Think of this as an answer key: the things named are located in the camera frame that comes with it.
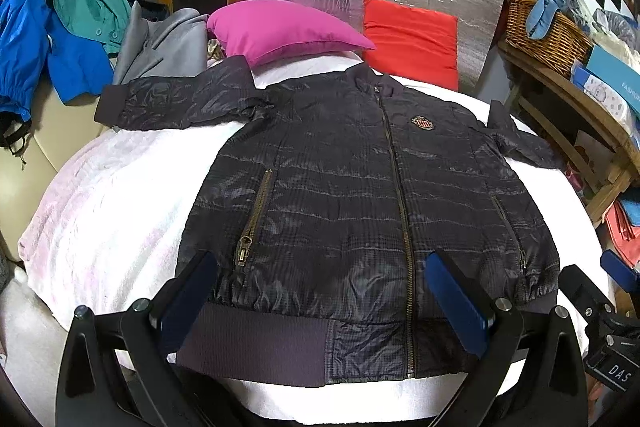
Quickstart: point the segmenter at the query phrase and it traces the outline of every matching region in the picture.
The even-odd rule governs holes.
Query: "teal box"
[[[640,114],[640,74],[600,46],[593,48],[586,69],[609,84],[636,114]]]

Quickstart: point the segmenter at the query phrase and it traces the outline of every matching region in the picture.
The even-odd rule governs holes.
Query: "orange-red pillow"
[[[363,57],[376,71],[458,90],[458,18],[391,1],[364,0]]]

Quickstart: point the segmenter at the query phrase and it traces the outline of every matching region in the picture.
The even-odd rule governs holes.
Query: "brass zipper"
[[[273,169],[267,169],[264,172],[264,176],[262,176],[262,181],[260,182],[260,187],[258,188],[258,193],[255,197],[254,207],[251,209],[249,221],[244,227],[244,230],[242,230],[242,235],[238,241],[238,245],[236,246],[236,266],[244,266],[244,263],[246,263],[249,253],[251,252],[251,247],[254,244],[255,229],[258,225],[258,220],[260,219],[260,214],[262,213],[264,204],[267,201],[269,183],[272,175]]]
[[[407,218],[406,204],[404,203],[404,194],[400,185],[400,174],[398,172],[398,163],[396,163],[396,152],[393,142],[391,141],[391,127],[386,116],[385,107],[382,105],[380,98],[380,90],[378,86],[374,86],[378,105],[382,110],[382,121],[385,125],[386,143],[389,147],[389,155],[391,156],[391,166],[394,174],[394,185],[396,186],[396,196],[398,197],[398,206],[400,208],[400,221],[402,222],[402,242],[404,243],[404,255],[406,257],[407,282],[406,282],[406,377],[413,378],[415,375],[415,356],[414,356],[414,249],[411,246],[409,236],[409,219]]]
[[[498,198],[496,198],[493,194],[491,195],[491,200],[494,202],[495,209],[498,211],[498,214],[500,214],[500,219],[504,223],[505,227],[507,227],[507,230],[509,231],[509,235],[511,235],[511,239],[513,239],[513,242],[516,245],[516,248],[518,248],[518,253],[520,254],[520,270],[524,275],[524,272],[527,268],[527,256],[525,254],[525,251],[523,250],[522,245],[518,241],[518,236],[516,235],[516,231],[513,230],[513,227],[511,226],[509,218],[507,217],[507,213],[504,210],[504,207],[502,206]]]

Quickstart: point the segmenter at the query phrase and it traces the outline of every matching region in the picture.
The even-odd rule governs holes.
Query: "logo badge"
[[[415,123],[420,129],[424,129],[425,131],[430,131],[433,129],[433,122],[427,120],[423,116],[414,116],[411,121]]]

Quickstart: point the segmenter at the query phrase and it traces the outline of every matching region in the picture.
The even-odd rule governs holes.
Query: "jacket sleeve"
[[[229,57],[198,76],[146,76],[104,86],[94,120],[142,131],[249,120],[263,93],[246,59]]]
[[[485,133],[498,145],[502,155],[536,167],[563,169],[564,162],[540,136],[520,131],[509,112],[497,100],[491,101]]]

